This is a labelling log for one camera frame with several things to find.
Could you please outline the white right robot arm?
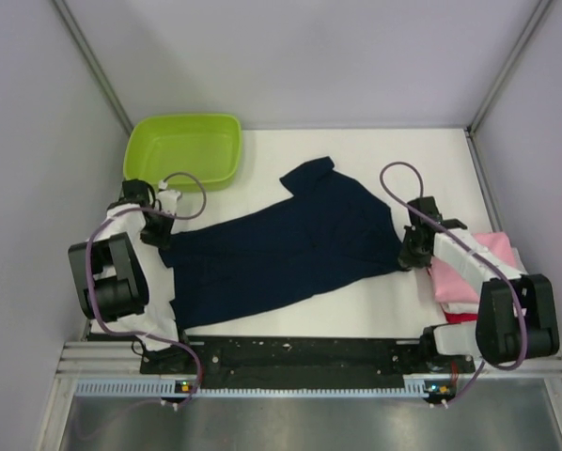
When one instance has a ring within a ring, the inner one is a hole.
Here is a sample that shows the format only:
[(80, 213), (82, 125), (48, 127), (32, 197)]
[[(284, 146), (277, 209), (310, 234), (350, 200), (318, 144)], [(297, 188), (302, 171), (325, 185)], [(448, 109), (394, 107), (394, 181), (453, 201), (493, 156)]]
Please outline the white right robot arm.
[(560, 349), (554, 289), (543, 274), (508, 265), (482, 245), (458, 219), (444, 219), (435, 198), (404, 204), (411, 223), (399, 262), (406, 269), (429, 268), (437, 259), (454, 270), (478, 296), (475, 341), (488, 364), (506, 370)]

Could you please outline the navy blue t shirt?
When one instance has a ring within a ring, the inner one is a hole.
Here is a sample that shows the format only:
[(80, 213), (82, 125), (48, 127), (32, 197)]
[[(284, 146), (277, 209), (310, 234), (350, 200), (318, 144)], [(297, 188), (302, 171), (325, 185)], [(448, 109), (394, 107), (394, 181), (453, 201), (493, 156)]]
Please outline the navy blue t shirt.
[(400, 269), (390, 208), (329, 157), (280, 179), (291, 197), (179, 232), (160, 253), (181, 329), (265, 313)]

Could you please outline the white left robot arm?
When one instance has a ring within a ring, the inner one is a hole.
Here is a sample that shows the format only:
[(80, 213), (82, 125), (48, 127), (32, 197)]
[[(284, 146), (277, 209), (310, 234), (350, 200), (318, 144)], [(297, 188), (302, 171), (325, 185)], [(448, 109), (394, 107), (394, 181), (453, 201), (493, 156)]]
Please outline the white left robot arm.
[(92, 330), (135, 332), (147, 350), (161, 350), (163, 364), (177, 373), (191, 366), (194, 352), (181, 342), (170, 305), (173, 272), (160, 253), (170, 246), (181, 197), (165, 180), (155, 186), (127, 180), (92, 243), (68, 250), (79, 304)]

